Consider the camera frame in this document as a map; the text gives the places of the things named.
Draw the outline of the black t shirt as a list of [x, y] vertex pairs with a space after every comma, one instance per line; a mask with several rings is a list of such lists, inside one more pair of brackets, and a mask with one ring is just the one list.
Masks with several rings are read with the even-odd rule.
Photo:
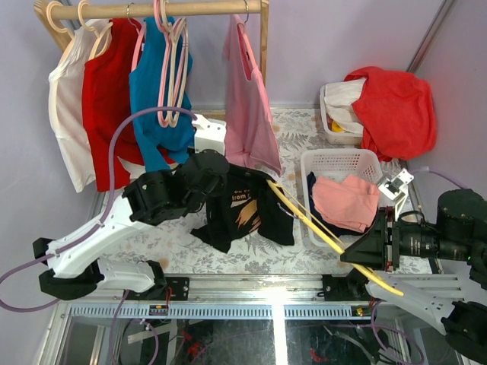
[[190, 234], [223, 253], [254, 231], [281, 246], [293, 246], [293, 218], [269, 181], [273, 178], [264, 172], [231, 164], [223, 194], [206, 202], [206, 225]]

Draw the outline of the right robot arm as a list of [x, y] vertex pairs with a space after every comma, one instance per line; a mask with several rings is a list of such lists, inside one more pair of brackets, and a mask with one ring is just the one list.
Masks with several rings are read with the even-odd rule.
[[[435, 260], [460, 282], [461, 294], [440, 285], [427, 292], [393, 275], [401, 257]], [[447, 191], [438, 198], [436, 221], [420, 211], [395, 216], [382, 208], [372, 228], [340, 256], [341, 261], [382, 271], [380, 286], [366, 274], [347, 280], [356, 300], [371, 295], [428, 323], [459, 354], [486, 362], [486, 201], [472, 189]]]

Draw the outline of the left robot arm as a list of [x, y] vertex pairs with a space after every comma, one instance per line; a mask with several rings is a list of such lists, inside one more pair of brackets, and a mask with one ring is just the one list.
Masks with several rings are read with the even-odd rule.
[[192, 154], [174, 171], [144, 173], [124, 188], [105, 212], [58, 240], [39, 238], [34, 255], [47, 270], [40, 289], [59, 300], [76, 300], [97, 289], [127, 290], [133, 300], [163, 300], [167, 280], [160, 264], [114, 262], [107, 249], [135, 233], [198, 211], [224, 191], [230, 164], [213, 150]]

